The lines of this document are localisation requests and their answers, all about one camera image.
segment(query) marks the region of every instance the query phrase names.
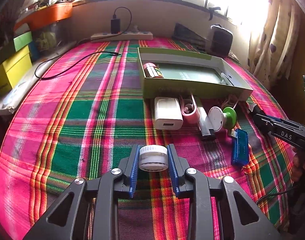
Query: black cable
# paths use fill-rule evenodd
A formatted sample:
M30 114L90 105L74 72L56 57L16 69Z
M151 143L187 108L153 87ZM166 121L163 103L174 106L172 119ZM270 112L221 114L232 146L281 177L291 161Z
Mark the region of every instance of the black cable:
M264 198L282 195L282 194L285 194L285 193L288 193L288 192L294 190L295 188L296 188L296 186L295 186L295 187L291 187L290 189L287 189L287 190L282 191L282 192L271 193L271 194L267 194L267 195L265 195L265 196L262 196L262 197L260 197L260 198L256 201L256 205L258 205Z
M130 25L131 25L131 21L132 21L132 14L131 14L131 10L129 10L127 7L120 6L120 7L117 7L117 8L115 9L115 11L114 11L114 15L116 14L117 9L119 9L119 8L124 8L124 9L128 10L128 11L129 11L129 14L131 15L131 19L130 19L130 21L129 21L129 24L128 24L128 26L127 26L126 30L124 30L123 32L118 33L118 34L116 34L116 35L111 35L111 36L105 36L105 37L101 37L101 38L96 38L96 39L93 39L93 40L91 40L91 41L97 41L97 40L102 40L102 39L107 39L107 38L111 38L111 37L119 36L119 35L124 34L126 31L128 31L128 29L129 29L129 27L130 27Z
M93 41L102 40L102 39L106 39L106 38L111 38L111 37L114 37L114 36L122 35L122 34L124 34L126 31L129 30L129 27L130 27L131 22L132 22L131 10L129 10L127 7L120 6L120 7L117 7L117 8L115 9L114 15L116 14L117 9L119 9L119 8L127 9L127 10L129 11L130 16L131 16L131 19L130 19L130 21L129 21L129 24L128 24L126 30L124 30L123 32L118 33L118 34L116 34L116 35L111 35L111 36L107 36L107 37L101 37L101 38L93 39ZM44 63L46 63L46 62L48 62L48 61L51 61L51 60L53 60L53 59L56 59L56 58L58 58L58 57L61 57L62 55L64 55L64 54L66 54L67 52L69 52L70 50L72 50L72 49L76 48L77 46L79 46L79 45L81 45L81 44L83 44L83 43L86 43L86 42L88 42L88 41L91 41L91 39L89 39L89 38L82 39L82 40L80 40L79 42L77 42L77 44L76 44L75 46L71 47L70 49L68 49L68 50L65 51L64 53L62 53L62 54L60 54L60 55L58 55L58 56L56 56L56 57L53 57L53 58L51 58L51 59L48 59L48 60L46 60L46 61L44 61L44 62L41 62L41 63L37 66L37 68L35 69L35 77L37 77L37 78L40 79L40 80L49 80L49 79L58 77L58 76L60 76L61 74L65 73L66 71L70 70L72 67L74 67L75 65L77 65L80 61L82 61L82 60L85 59L86 57L89 57L89 56L91 56L91 55L93 55L93 54L96 54L96 53L102 53L102 52L103 52L103 53L110 53L110 54L112 54L112 55L120 55L120 54L117 53L117 52L110 52L110 51L98 51L98 52L94 52L94 53L91 53L91 54L89 54L89 55L83 57L81 60L79 60L78 62L76 62L75 64L73 64L73 65L72 65L71 67L69 67L68 69L66 69L66 70L64 70L64 71L62 71L62 72L60 72L60 73L58 73L58 74L56 74L56 75L54 75L54 76L51 76L51 77L44 77L44 78L43 78L43 77L37 76L36 72L37 72L37 69L40 67L40 65L42 65L42 64L44 64Z
M54 59L54 58L51 58L51 59L48 59L48 60L46 60L46 61L44 61L44 62L41 62L41 63L37 66L37 68L35 69L35 76L36 76L37 78L39 78L40 80L50 80L50 79L53 79L53 78L55 78L55 77L60 76L61 74L65 73L65 72L67 72L68 70L72 69L75 65L77 65L79 62L81 62L83 59L85 59L85 58L87 58L87 57L89 57L89 56L91 56L91 55L98 54L98 53L110 53L110 54L115 55L115 56L120 55L120 53L112 52L112 51L105 51L105 50L93 52L93 53L91 53L91 54L86 55L85 57L83 57L82 59L78 60L76 63L74 63L73 65L71 65L69 68L63 70L62 72L60 72L60 73L58 73L58 74L56 74L56 75L53 75L53 76L50 76L50 77L39 77L39 76L37 76L36 72L37 72L37 69L40 67L40 65L46 63L47 61L50 61L50 60Z

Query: white power adapter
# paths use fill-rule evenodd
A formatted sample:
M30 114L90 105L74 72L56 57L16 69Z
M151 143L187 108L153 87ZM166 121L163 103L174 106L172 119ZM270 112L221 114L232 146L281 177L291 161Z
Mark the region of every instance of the white power adapter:
M178 130L182 126L182 114L177 98L155 98L155 128Z

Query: orange shelf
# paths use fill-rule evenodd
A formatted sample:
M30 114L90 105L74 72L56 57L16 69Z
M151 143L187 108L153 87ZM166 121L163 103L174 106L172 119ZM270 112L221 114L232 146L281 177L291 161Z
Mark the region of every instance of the orange shelf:
M27 23L31 31L41 29L53 22L71 17L73 11L72 3L59 3L51 5L28 15L21 21L17 22L14 31L24 23Z

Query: heart pattern curtain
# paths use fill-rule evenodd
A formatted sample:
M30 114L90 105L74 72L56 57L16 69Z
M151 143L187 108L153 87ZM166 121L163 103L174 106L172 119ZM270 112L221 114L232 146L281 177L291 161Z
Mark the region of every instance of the heart pattern curtain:
M300 7L295 0L250 0L251 27L247 69L270 89L290 75Z

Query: cardboard box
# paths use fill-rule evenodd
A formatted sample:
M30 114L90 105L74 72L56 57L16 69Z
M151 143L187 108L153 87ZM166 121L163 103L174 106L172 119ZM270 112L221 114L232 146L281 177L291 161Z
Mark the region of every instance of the cardboard box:
M0 64L28 45L32 40L31 32L24 33L14 38L0 50Z
M164 78L146 77L143 65L149 62L159 65ZM207 54L138 48L138 67L143 98L177 97L192 93L199 98L210 99L233 94L240 101L246 101L253 91L227 62ZM222 74L228 77L229 85L221 84Z
M12 90L31 67L28 45L2 62L0 64L0 96Z

